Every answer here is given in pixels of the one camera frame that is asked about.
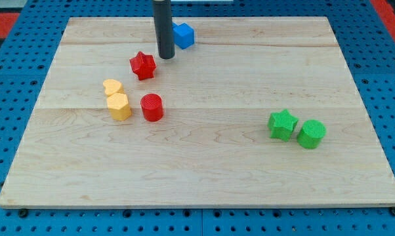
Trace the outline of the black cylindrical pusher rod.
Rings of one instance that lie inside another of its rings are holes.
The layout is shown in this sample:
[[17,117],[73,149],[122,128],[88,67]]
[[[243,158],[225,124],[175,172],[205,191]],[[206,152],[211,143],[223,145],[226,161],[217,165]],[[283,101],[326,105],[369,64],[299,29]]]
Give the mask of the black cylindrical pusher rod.
[[171,1],[152,0],[152,10],[159,57],[171,59],[175,55]]

